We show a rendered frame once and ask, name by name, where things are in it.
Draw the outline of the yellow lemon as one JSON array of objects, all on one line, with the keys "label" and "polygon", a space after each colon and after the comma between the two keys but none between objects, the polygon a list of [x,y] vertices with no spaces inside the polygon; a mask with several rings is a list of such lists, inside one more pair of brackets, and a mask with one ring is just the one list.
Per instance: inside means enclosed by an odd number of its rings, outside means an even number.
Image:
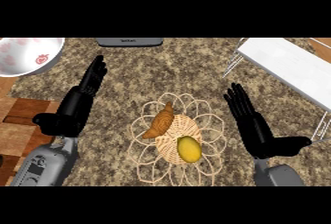
[{"label": "yellow lemon", "polygon": [[186,163],[195,163],[203,156],[203,148],[191,136],[177,139],[177,152]]}]

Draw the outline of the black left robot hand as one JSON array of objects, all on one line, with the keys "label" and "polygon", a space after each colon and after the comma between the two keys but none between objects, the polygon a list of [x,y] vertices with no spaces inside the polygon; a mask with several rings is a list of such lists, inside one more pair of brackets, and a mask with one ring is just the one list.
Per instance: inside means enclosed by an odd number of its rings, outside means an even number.
[{"label": "black left robot hand", "polygon": [[81,82],[67,92],[56,113],[39,113],[33,123],[40,127],[41,133],[49,136],[77,137],[84,129],[93,98],[108,72],[104,56],[99,55],[84,72]]}]

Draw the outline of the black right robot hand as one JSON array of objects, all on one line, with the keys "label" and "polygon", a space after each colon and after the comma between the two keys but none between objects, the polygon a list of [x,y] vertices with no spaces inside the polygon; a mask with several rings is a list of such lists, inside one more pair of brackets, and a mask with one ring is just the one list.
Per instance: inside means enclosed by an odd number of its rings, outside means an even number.
[{"label": "black right robot hand", "polygon": [[232,84],[223,99],[228,102],[242,144],[251,156],[259,159],[296,156],[300,150],[312,144],[312,140],[306,136],[273,136],[266,120],[254,110],[241,84]]}]

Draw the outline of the woven wicker flower placemat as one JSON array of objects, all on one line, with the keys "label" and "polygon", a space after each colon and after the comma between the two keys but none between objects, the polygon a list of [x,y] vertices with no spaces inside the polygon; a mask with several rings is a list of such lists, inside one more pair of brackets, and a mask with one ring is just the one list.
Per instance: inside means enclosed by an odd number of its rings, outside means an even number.
[{"label": "woven wicker flower placemat", "polygon": [[[145,139],[157,114],[166,105],[173,108],[174,120],[161,136]],[[143,104],[139,117],[130,124],[129,161],[139,182],[151,186],[214,186],[223,169],[225,121],[213,113],[205,100],[188,93],[166,93]],[[186,162],[179,154],[179,141],[191,137],[201,145],[201,157]]]}]

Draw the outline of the white bowl with red print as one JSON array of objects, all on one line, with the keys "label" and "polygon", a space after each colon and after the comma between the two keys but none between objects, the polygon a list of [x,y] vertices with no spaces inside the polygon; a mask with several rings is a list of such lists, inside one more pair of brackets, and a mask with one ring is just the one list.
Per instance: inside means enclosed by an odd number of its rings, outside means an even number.
[{"label": "white bowl with red print", "polygon": [[46,72],[59,62],[64,38],[0,38],[0,77]]}]

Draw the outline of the brown croissant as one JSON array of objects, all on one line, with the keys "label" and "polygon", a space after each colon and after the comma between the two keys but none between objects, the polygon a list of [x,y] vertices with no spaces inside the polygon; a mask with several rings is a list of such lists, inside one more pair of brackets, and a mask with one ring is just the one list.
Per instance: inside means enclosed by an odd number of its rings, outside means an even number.
[{"label": "brown croissant", "polygon": [[174,119],[174,114],[173,114],[172,103],[167,102],[164,110],[161,110],[160,113],[157,114],[151,123],[151,127],[148,131],[143,133],[142,138],[146,139],[146,138],[155,138],[161,136],[167,132],[172,126],[173,119]]}]

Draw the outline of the dark grey appliance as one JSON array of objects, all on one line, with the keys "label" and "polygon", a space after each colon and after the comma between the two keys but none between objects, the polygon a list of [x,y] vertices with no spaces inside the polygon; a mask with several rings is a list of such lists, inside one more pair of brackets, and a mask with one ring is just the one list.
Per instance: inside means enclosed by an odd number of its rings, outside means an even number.
[{"label": "dark grey appliance", "polygon": [[163,44],[163,38],[96,38],[104,47],[152,47]]}]

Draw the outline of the brown checkered wooden board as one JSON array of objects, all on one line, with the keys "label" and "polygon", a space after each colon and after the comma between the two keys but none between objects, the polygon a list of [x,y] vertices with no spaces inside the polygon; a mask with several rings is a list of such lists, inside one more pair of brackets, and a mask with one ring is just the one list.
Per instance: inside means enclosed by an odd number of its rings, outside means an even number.
[{"label": "brown checkered wooden board", "polygon": [[33,124],[37,113],[58,110],[56,101],[7,96],[16,78],[0,78],[0,186],[9,186],[31,150],[55,141]]}]

